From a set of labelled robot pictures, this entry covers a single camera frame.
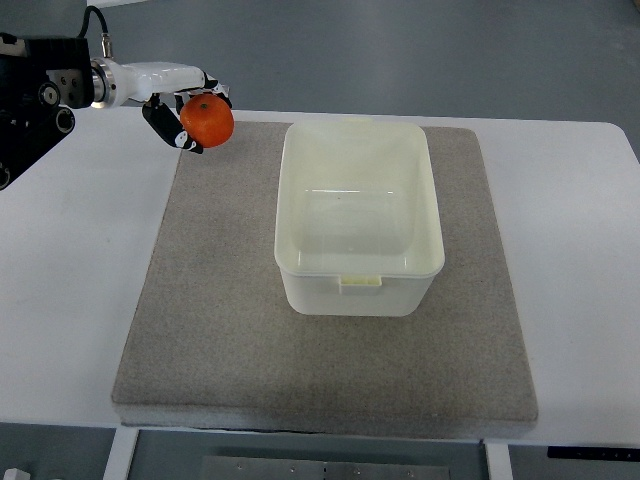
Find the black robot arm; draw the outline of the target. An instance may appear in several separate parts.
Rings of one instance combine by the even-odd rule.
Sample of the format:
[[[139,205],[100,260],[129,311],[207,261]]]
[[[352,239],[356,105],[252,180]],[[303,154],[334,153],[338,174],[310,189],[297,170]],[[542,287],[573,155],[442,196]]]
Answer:
[[[1,34],[1,187],[7,188],[75,128],[73,111],[108,102],[116,93],[103,60],[91,59],[90,17],[102,29],[102,50],[112,57],[106,19],[85,8],[75,37],[20,38]]]

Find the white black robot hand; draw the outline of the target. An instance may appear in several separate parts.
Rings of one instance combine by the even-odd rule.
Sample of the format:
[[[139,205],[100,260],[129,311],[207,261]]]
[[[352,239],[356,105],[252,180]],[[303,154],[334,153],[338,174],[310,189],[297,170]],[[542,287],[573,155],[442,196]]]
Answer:
[[[95,108],[112,108],[132,100],[142,104],[142,115],[169,146],[201,153],[180,122],[182,107],[194,96],[208,93],[231,108],[229,89],[198,67],[167,62],[120,65],[113,60],[92,62]]]

